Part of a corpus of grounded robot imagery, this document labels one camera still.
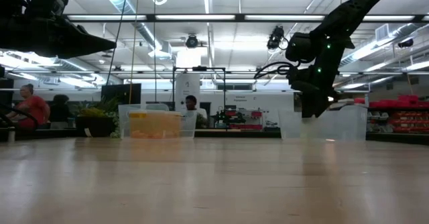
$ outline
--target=wooden table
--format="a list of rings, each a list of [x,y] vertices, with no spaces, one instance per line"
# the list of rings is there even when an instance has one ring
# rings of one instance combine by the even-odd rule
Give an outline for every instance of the wooden table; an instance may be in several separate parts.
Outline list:
[[[0,145],[1,224],[429,223],[429,148],[49,139]]]

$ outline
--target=clear plastic bin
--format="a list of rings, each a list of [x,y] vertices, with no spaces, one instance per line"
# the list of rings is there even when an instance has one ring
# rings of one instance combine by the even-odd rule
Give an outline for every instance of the clear plastic bin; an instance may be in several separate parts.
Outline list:
[[[168,111],[168,106],[164,104],[119,106],[122,139],[193,138],[195,124],[196,113],[190,111],[182,116],[179,112]]]
[[[319,118],[303,119],[301,113],[279,110],[282,139],[333,139],[365,141],[367,109],[345,106],[325,111]]]

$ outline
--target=woman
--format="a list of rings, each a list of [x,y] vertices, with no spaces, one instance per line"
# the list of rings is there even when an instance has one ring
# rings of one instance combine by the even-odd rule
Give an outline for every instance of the woman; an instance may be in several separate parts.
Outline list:
[[[34,96],[34,87],[32,84],[23,85],[19,91],[24,101],[18,104],[17,109],[29,113],[37,121],[38,125],[45,124],[49,119],[50,108],[41,97]],[[34,121],[30,118],[10,112],[6,115],[12,121],[18,121],[18,126],[31,129],[34,127]]]
[[[67,106],[68,97],[66,95],[55,95],[54,104],[51,106],[51,129],[64,129],[68,127],[68,118],[72,117]]]

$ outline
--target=man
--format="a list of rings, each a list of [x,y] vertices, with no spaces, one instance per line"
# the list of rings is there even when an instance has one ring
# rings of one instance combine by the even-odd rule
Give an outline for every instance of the man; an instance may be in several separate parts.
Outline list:
[[[39,125],[45,124],[49,120],[50,108],[41,97],[33,96],[34,87],[32,84],[23,85],[19,91],[24,101],[18,104],[17,109],[33,116]],[[34,122],[30,118],[19,118],[15,112],[6,115],[10,120],[18,120],[18,126],[22,128],[33,128]]]
[[[204,123],[205,124],[198,124],[197,122],[197,128],[202,128],[203,125],[206,126],[206,122],[207,122],[207,112],[205,109],[197,109],[196,106],[196,97],[189,95],[186,97],[186,108],[188,111],[196,111],[197,114],[201,115],[201,117],[204,119]]]

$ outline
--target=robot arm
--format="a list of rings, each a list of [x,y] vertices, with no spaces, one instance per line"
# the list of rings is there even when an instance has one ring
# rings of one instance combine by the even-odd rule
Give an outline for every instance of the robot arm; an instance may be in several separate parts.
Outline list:
[[[116,48],[62,13],[68,0],[0,0],[0,48],[72,58]]]
[[[380,0],[349,0],[327,15],[309,34],[295,33],[286,58],[293,62],[314,65],[307,69],[290,68],[289,84],[302,92],[302,117],[319,117],[329,106],[328,96],[336,97],[332,84],[345,48],[354,48],[350,36],[366,14]]]

